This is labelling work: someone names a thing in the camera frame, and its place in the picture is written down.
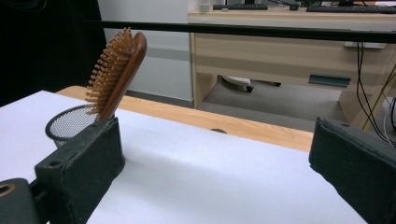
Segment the brush handle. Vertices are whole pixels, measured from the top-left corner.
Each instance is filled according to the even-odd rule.
[[[96,121],[109,119],[114,115],[114,112],[119,106],[122,97],[125,95],[125,92],[131,85],[131,82],[134,79],[140,64],[143,62],[143,59],[146,56],[146,51],[146,37],[141,32],[138,32],[134,36],[134,46],[132,48],[131,58],[122,72],[120,80],[118,81],[114,91],[111,92],[103,111],[98,114]]]

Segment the computer mouse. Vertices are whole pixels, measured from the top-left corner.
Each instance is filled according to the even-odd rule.
[[[289,5],[289,10],[290,11],[297,11],[298,7],[299,7],[299,5],[297,5],[297,4],[291,4],[291,5]]]

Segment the wooden desk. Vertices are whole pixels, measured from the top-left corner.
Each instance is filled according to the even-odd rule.
[[[77,99],[85,99],[85,88],[73,86],[57,93]],[[205,111],[124,96],[120,108],[161,119],[190,124],[204,129],[222,129],[228,134],[257,141],[290,147],[302,151],[311,148],[313,134],[256,121],[238,119]]]
[[[302,8],[265,11],[191,12],[190,23],[237,24],[321,29],[396,31],[396,15],[307,13]],[[367,129],[356,89],[358,52],[344,41],[324,41],[241,35],[191,35],[193,98],[197,107],[213,88],[217,75],[247,77],[342,91],[339,102],[346,121]],[[396,45],[365,49],[361,81],[375,111],[382,105],[382,87],[393,73]],[[311,75],[350,78],[345,87],[314,84]]]

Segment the desk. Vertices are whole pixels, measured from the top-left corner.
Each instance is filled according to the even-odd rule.
[[[58,94],[77,99],[85,99],[85,88],[73,86],[58,91]],[[198,111],[181,106],[166,105],[130,96],[124,96],[122,98],[120,108],[157,118],[190,124],[208,130],[222,129],[231,135],[303,151],[310,150],[313,137],[313,134],[309,132]]]
[[[307,13],[302,9],[265,11],[191,12],[190,23],[275,27],[396,31],[395,15]],[[248,77],[342,91],[339,102],[346,120],[366,129],[367,119],[357,104],[355,48],[342,41],[287,39],[241,35],[191,34],[193,98],[197,107],[213,88],[217,75]],[[364,51],[362,83],[375,111],[381,88],[396,64],[396,46]],[[346,87],[308,83],[311,74],[350,77]]]
[[[48,121],[84,103],[41,91],[0,107],[0,179],[31,182],[55,149]],[[89,223],[365,223],[307,152],[123,109],[116,116],[125,167]]]

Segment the brush bristle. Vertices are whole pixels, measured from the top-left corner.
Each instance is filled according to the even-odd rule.
[[[126,64],[132,54],[133,37],[131,28],[124,28],[115,34],[95,65],[89,86],[87,99],[91,108],[88,114],[97,114],[103,111],[111,92],[114,91]]]

